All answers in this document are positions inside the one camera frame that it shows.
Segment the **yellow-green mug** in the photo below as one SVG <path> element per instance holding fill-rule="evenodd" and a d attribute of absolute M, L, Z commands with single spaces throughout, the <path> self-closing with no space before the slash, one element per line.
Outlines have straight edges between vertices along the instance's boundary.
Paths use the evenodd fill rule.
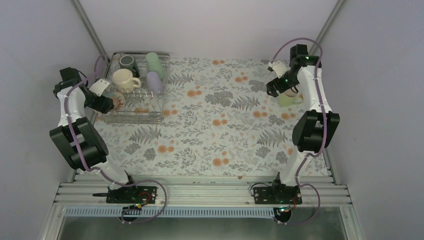
<path fill-rule="evenodd" d="M 277 103 L 281 107 L 288 107 L 292 105 L 299 105 L 303 102 L 303 98 L 298 92 L 294 92 L 291 89 L 288 89 L 281 93 L 277 98 Z"/>

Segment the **cream mug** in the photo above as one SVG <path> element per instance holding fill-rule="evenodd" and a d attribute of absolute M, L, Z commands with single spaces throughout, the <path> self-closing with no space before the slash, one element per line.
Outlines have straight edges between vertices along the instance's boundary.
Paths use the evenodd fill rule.
<path fill-rule="evenodd" d="M 140 88 L 142 82 L 139 78 L 133 76 L 129 69 L 119 69 L 112 74 L 112 83 L 114 88 L 121 93 L 131 93 L 134 89 Z"/>

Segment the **lilac cup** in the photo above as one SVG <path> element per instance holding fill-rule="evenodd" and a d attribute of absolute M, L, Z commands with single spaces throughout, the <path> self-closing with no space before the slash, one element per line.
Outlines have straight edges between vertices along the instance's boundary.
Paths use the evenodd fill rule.
<path fill-rule="evenodd" d="M 146 85 L 147 91 L 152 95 L 161 95 L 165 92 L 163 82 L 155 71 L 149 71 L 146 74 Z"/>

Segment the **mint green cup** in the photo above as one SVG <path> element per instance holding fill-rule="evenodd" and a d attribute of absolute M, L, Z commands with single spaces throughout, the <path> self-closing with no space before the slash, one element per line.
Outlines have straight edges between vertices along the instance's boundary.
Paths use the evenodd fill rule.
<path fill-rule="evenodd" d="M 166 71 L 162 65 L 162 61 L 160 60 L 159 55 L 155 52 L 149 52 L 145 56 L 145 59 L 148 72 L 156 72 L 163 80 L 166 75 Z"/>

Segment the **floral patterned mug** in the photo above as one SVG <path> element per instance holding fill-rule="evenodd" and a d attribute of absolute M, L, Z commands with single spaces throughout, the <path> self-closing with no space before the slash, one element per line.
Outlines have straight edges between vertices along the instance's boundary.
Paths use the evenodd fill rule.
<path fill-rule="evenodd" d="M 115 111 L 123 109 L 126 105 L 126 98 L 121 92 L 118 92 L 118 91 L 110 92 L 109 98 L 113 100 Z"/>

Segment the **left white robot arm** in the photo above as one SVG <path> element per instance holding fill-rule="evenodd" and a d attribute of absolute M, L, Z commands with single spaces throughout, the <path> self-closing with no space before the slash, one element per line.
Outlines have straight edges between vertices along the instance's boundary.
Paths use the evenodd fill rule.
<path fill-rule="evenodd" d="M 122 168 L 107 159 L 108 147 L 86 116 L 86 108 L 107 114 L 115 108 L 112 98 L 104 95 L 109 82 L 97 80 L 91 87 L 79 70 L 72 67 L 59 71 L 61 81 L 53 94 L 60 102 L 60 120 L 49 136 L 67 164 L 74 170 L 98 174 L 107 182 L 109 191 L 131 203 L 139 197 L 139 188 Z"/>

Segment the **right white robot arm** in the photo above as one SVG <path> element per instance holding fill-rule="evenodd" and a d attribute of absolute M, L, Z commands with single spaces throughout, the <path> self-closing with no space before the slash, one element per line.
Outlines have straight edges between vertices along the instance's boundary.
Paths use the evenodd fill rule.
<path fill-rule="evenodd" d="M 271 198 L 278 204 L 300 195 L 300 175 L 306 164 L 328 147 L 340 123 L 340 116 L 328 104 L 322 83 L 321 58 L 308 53 L 305 44 L 290 48 L 289 70 L 280 62 L 268 64 L 276 78 L 266 85 L 266 93 L 274 98 L 295 88 L 303 95 L 305 112 L 292 131 L 295 150 L 286 169 L 272 182 Z"/>

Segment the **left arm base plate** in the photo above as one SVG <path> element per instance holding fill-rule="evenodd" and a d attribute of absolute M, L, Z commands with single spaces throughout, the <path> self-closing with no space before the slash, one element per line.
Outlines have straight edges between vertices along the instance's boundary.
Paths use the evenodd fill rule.
<path fill-rule="evenodd" d="M 105 201 L 108 204 L 154 204 L 157 189 L 156 186 L 121 187 L 108 190 Z"/>

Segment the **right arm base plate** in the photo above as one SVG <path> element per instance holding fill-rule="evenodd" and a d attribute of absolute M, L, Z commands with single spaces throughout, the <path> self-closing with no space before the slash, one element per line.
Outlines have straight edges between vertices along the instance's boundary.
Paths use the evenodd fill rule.
<path fill-rule="evenodd" d="M 256 205 L 301 205 L 302 194 L 298 186 L 284 186 L 274 189 L 271 186 L 253 188 Z"/>

